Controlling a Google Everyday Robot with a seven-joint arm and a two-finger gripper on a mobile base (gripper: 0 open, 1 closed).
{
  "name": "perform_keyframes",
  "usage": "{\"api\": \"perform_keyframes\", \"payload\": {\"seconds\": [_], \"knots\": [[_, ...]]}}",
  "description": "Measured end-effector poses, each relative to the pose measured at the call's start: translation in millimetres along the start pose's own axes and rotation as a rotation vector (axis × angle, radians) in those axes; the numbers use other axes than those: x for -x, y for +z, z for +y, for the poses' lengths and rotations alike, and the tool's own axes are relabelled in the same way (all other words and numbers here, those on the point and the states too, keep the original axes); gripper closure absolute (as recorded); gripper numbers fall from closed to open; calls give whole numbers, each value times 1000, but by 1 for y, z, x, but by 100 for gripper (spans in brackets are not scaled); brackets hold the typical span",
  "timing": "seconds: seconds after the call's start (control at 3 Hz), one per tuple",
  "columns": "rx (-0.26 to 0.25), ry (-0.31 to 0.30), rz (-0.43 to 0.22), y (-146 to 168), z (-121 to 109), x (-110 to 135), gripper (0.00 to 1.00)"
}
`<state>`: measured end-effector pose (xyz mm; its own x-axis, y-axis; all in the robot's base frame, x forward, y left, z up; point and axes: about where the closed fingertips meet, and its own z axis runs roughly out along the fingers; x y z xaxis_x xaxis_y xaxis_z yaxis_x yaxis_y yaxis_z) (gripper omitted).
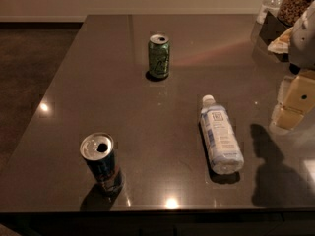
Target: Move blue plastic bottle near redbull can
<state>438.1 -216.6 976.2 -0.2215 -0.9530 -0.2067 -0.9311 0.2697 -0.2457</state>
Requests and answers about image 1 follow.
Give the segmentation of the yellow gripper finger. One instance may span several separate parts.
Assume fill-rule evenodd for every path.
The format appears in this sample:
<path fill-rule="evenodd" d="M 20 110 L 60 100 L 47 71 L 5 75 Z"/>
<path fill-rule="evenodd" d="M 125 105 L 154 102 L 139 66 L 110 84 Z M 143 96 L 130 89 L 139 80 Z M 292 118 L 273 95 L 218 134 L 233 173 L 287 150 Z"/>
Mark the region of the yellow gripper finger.
<path fill-rule="evenodd" d="M 293 130 L 314 107 L 314 80 L 304 76 L 285 76 L 280 84 L 277 104 L 272 113 L 271 130 Z"/>

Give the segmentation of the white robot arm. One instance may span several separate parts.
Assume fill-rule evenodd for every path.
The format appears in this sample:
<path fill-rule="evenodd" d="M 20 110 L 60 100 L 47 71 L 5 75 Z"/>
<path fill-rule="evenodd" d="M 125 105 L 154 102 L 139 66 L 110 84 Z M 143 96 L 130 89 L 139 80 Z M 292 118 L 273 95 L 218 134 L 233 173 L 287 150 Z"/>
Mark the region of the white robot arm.
<path fill-rule="evenodd" d="M 269 44 L 268 50 L 287 53 L 290 66 L 299 69 L 296 76 L 282 80 L 271 118 L 270 130 L 286 134 L 315 107 L 315 2 L 293 27 Z"/>

